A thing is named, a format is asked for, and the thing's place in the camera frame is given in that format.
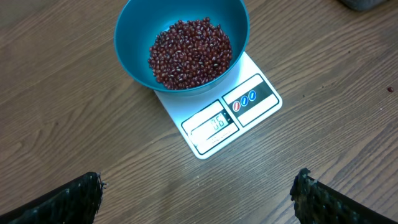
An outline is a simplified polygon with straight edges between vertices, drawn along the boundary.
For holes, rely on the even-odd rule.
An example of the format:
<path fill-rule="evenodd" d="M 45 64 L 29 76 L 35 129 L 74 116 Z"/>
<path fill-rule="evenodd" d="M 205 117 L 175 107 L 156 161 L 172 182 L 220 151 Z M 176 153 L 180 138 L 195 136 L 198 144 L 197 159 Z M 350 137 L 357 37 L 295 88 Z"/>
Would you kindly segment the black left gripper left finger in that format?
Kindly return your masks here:
<path fill-rule="evenodd" d="M 1 215 L 1 223 L 93 223 L 103 199 L 101 174 L 87 172 L 76 179 Z"/>

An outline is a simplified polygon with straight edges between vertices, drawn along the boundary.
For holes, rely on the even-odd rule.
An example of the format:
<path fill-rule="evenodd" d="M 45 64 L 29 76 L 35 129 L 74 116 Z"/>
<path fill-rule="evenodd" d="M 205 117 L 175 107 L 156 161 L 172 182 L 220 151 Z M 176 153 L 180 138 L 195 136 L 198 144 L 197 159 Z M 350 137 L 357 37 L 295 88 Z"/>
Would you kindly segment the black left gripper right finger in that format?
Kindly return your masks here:
<path fill-rule="evenodd" d="M 309 176 L 303 168 L 290 190 L 295 216 L 303 224 L 397 224 Z"/>

